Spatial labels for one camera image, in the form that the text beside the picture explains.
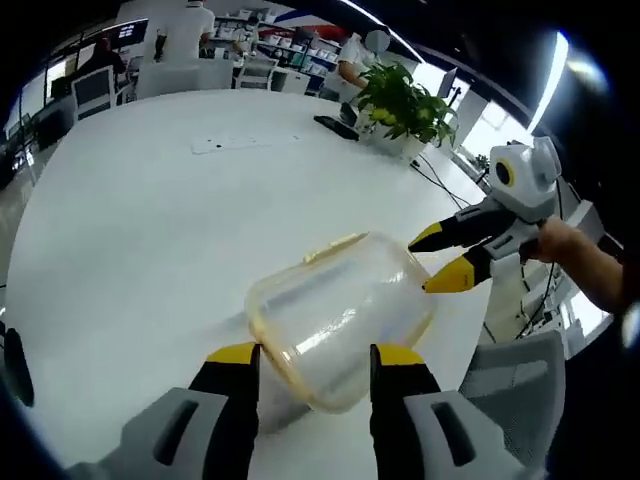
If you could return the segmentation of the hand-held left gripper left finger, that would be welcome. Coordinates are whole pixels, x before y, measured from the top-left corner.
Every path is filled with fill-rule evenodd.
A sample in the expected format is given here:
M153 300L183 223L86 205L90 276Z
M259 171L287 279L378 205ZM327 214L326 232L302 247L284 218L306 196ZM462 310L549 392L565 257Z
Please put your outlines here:
M187 388L173 388L131 418L103 459L71 479L246 479L258 433L260 345L210 354Z

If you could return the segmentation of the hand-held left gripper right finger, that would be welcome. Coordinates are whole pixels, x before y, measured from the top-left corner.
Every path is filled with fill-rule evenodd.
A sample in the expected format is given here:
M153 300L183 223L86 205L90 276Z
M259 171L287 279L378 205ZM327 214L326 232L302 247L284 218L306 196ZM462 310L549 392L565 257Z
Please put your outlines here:
M442 391L422 357L370 346L370 435L379 479L543 479L506 448L503 430L457 391Z

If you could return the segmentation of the person's right hand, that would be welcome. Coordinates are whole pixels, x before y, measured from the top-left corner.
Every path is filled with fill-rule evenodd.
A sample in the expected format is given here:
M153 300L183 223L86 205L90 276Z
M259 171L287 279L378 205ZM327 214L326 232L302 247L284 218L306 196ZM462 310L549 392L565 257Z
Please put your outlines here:
M597 246L580 230L559 217L550 217L540 227L531 257L570 266L592 254Z

